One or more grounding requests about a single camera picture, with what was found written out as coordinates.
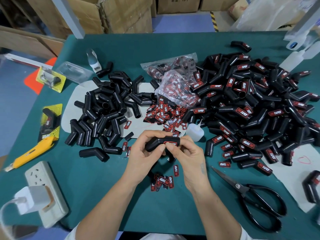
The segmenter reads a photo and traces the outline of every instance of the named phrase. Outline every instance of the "yellow and black tape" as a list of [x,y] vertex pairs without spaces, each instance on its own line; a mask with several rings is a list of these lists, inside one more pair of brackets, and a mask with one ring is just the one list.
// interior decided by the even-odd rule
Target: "yellow and black tape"
[[214,17],[214,12],[210,12],[210,16],[211,16],[211,20],[212,20],[212,23],[213,23],[214,31],[215,32],[219,32],[217,21],[216,21],[216,18]]

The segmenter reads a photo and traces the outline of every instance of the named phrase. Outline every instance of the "tattoo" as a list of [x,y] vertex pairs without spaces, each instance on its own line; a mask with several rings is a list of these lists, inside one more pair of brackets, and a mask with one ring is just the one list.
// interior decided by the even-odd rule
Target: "tattoo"
[[205,163],[203,162],[203,163],[201,163],[201,165],[200,165],[200,167],[201,167],[201,172],[202,172],[202,174],[205,174]]

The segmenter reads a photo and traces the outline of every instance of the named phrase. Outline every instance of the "teal workbench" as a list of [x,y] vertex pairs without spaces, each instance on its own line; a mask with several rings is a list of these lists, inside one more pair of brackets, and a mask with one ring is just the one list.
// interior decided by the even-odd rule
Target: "teal workbench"
[[[103,34],[86,35],[83,40],[77,40],[71,35],[66,40],[55,67],[63,61],[69,61],[90,69],[87,63],[86,49],[92,48],[101,64],[113,61],[114,70],[125,71],[133,79],[142,75],[148,82],[150,77],[142,70],[140,63],[192,52],[196,52],[198,60],[202,61],[210,54],[238,51],[235,48],[230,48],[232,40],[241,40],[249,44],[252,47],[250,55],[254,59],[269,56],[272,61],[282,62],[290,54],[290,51],[285,48],[287,42],[283,41],[284,35],[285,32]],[[304,61],[297,67],[297,71],[312,70],[313,72],[311,76],[300,81],[300,89],[319,93],[319,58],[320,56],[317,56],[312,60]],[[42,89],[4,167],[36,145],[42,107],[62,103],[63,109],[65,109],[75,87],[76,84],[66,83],[62,93],[57,93],[47,87]],[[316,108],[310,117],[319,120],[320,103],[314,105]],[[48,161],[70,209],[70,213],[63,219],[63,223],[73,228],[90,212],[121,177],[128,159],[124,155],[111,155],[106,163],[102,163],[94,157],[80,158],[78,151],[82,148],[77,145],[72,147],[65,145],[64,141],[67,136],[68,133],[61,130],[60,139],[53,149],[18,169],[0,173],[0,205],[12,199],[18,190],[27,185],[24,177],[27,169],[39,161]],[[205,137],[207,140],[214,135],[210,134],[206,128]],[[134,139],[130,140],[129,146],[134,141]],[[205,140],[197,144],[204,148]],[[216,148],[214,156],[206,158],[207,166],[218,165],[218,161],[223,159],[221,153],[222,150]],[[165,163],[165,161],[166,158],[161,159],[160,165],[157,165],[154,170],[159,170],[164,175],[170,176],[173,174],[173,165]],[[192,196],[184,185],[182,167],[178,161],[177,164],[180,168],[180,176],[174,178],[174,189],[165,190],[162,188],[159,192],[151,192],[148,178],[137,187],[120,230],[205,234]],[[320,227],[312,221],[315,211],[305,214],[300,210],[286,188],[275,176],[267,177],[253,168],[240,170],[235,164],[232,164],[232,167],[226,169],[225,172],[240,183],[268,186],[278,192],[286,202],[288,215],[281,219],[283,225],[281,232],[277,234],[262,232],[249,221],[240,208],[234,189],[211,169],[208,169],[213,189],[251,237],[291,240],[320,239]],[[5,211],[5,222],[7,224],[41,225],[41,219],[37,212],[23,216],[19,216],[17,212],[15,206],[9,206]]]

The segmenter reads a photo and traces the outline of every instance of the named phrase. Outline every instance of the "black scissor handle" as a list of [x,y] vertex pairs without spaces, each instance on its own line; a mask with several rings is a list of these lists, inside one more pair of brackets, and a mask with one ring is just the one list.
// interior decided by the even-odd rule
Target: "black scissor handle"
[[[272,232],[279,232],[282,228],[282,223],[280,221],[280,219],[275,215],[273,214],[272,212],[270,212],[269,210],[263,208],[262,206],[260,206],[259,204],[257,204],[256,202],[250,200],[249,198],[247,198],[244,194],[242,194],[240,197],[240,202],[242,204],[242,207],[244,209],[244,211],[246,212],[246,214],[248,215],[248,217],[250,218],[250,220],[258,227],[260,228],[261,230],[265,231],[265,232],[269,232],[269,233],[272,233]],[[261,210],[262,212],[264,212],[265,214],[269,215],[270,218],[274,218],[275,219],[275,222],[274,224],[270,227],[270,228],[266,228],[262,225],[260,225],[256,220],[255,218],[253,217],[253,215],[251,214],[248,206],[246,205],[246,203],[256,207],[257,209]]]
[[[276,215],[277,217],[282,217],[287,214],[287,206],[283,199],[280,197],[280,195],[275,192],[274,190],[266,187],[266,186],[261,186],[261,185],[256,185],[256,184],[247,184],[247,187],[250,188],[249,192],[253,194],[261,203],[262,206],[266,209],[269,210],[271,213]],[[275,197],[277,197],[278,201],[280,202],[280,209],[279,211],[275,211],[256,191],[254,190],[266,190],[273,194]]]

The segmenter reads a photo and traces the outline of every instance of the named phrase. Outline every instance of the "electrical outlet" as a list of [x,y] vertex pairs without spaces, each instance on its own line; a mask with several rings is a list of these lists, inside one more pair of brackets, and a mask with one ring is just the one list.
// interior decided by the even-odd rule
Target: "electrical outlet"
[[28,169],[25,176],[29,186],[45,185],[50,189],[53,201],[44,209],[39,210],[39,215],[45,228],[52,227],[69,212],[69,209],[49,164],[46,161],[40,161]]

